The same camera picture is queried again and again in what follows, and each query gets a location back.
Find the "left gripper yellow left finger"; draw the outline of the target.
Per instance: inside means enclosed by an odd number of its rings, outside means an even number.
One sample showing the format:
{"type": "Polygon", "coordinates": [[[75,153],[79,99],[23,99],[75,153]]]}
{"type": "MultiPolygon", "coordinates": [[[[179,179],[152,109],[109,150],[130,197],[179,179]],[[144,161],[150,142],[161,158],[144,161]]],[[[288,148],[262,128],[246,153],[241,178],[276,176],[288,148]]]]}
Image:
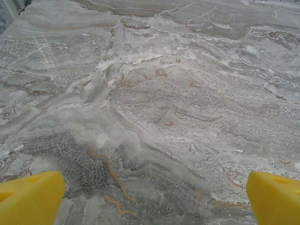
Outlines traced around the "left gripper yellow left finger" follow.
{"type": "Polygon", "coordinates": [[[65,193],[59,171],[0,184],[0,225],[53,225],[65,193]]]}

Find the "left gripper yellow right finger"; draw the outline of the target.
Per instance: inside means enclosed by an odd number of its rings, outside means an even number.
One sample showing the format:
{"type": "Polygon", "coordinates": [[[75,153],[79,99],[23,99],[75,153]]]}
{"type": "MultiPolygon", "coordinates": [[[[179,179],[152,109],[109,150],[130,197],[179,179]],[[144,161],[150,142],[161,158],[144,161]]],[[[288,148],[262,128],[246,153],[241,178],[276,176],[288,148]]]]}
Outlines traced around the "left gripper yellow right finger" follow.
{"type": "Polygon", "coordinates": [[[258,225],[300,225],[300,181],[252,171],[246,192],[258,225]]]}

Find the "aluminium rear frame post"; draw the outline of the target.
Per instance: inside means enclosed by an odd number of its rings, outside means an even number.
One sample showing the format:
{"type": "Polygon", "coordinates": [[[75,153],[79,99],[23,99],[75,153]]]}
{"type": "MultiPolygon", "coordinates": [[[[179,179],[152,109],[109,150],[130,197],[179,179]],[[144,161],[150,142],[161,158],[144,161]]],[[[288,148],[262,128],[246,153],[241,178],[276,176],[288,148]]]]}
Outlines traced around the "aluminium rear frame post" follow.
{"type": "Polygon", "coordinates": [[[20,15],[21,12],[25,11],[25,8],[32,3],[32,0],[13,0],[16,7],[17,12],[20,15]]]}

